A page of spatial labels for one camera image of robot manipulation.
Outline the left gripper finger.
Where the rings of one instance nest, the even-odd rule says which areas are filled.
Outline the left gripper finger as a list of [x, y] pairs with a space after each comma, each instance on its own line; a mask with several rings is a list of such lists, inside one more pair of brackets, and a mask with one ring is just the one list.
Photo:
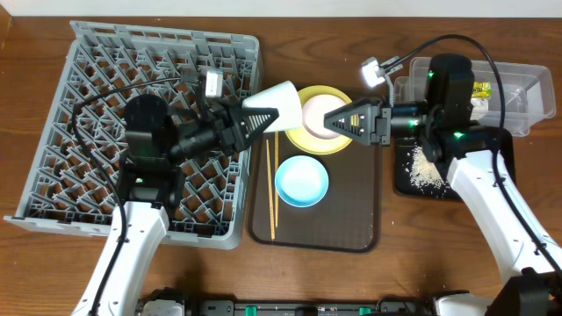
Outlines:
[[238, 108], [234, 110], [234, 144], [250, 147], [279, 117], [275, 108]]
[[219, 99], [216, 101], [216, 104], [221, 108], [221, 109], [234, 109], [234, 108], [242, 108], [242, 102], [238, 102], [236, 100], [232, 101], [229, 99]]

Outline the white cup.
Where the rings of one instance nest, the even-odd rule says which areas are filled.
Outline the white cup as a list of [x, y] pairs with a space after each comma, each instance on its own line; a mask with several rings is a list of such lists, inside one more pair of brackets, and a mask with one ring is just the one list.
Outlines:
[[302, 105], [299, 94], [291, 81], [285, 81], [263, 90], [242, 102], [245, 108], [273, 108], [278, 118], [265, 130], [274, 133], [303, 126]]

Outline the white bowl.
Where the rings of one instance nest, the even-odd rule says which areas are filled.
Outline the white bowl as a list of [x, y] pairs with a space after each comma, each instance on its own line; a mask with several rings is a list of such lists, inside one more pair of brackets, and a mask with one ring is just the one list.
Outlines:
[[340, 136], [324, 126], [324, 115], [343, 107], [346, 103], [339, 97], [322, 94], [305, 102], [302, 110], [303, 127], [314, 137], [332, 140]]

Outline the light blue bowl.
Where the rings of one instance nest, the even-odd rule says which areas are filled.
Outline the light blue bowl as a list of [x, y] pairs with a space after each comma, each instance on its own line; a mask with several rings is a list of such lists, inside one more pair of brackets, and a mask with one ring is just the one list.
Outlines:
[[295, 155], [278, 167], [276, 185], [278, 195], [288, 205], [311, 207], [328, 193], [328, 171], [311, 156]]

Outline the green snack wrapper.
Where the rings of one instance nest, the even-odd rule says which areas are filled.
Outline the green snack wrapper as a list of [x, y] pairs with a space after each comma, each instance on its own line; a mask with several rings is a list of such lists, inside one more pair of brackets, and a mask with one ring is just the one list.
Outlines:
[[475, 82], [472, 87], [472, 98], [491, 99], [493, 95], [490, 82]]

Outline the white napkin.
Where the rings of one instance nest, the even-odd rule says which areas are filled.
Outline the white napkin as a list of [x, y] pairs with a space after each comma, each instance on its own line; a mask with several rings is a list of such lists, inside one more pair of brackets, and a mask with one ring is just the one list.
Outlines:
[[488, 100], [485, 98], [472, 98], [471, 120], [480, 120], [488, 113]]

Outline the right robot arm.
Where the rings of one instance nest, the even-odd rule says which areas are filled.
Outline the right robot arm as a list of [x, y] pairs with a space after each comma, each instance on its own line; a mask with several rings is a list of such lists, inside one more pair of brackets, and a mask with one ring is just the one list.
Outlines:
[[503, 287], [495, 298], [467, 291], [437, 294], [432, 315], [559, 315], [561, 247], [545, 231], [511, 178], [503, 157], [512, 136], [472, 119], [469, 59], [439, 54], [429, 64], [421, 102], [361, 99], [325, 114], [324, 126], [366, 146], [391, 138], [421, 143], [426, 159], [458, 194], [491, 248]]

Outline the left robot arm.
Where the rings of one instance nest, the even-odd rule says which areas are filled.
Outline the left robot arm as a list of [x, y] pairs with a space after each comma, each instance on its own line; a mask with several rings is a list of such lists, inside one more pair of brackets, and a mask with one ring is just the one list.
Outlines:
[[219, 101], [196, 113], [156, 95], [126, 104], [128, 149], [109, 186], [116, 199], [109, 236], [75, 315], [132, 315], [155, 251], [184, 194], [181, 163], [248, 149], [278, 118], [275, 108]]

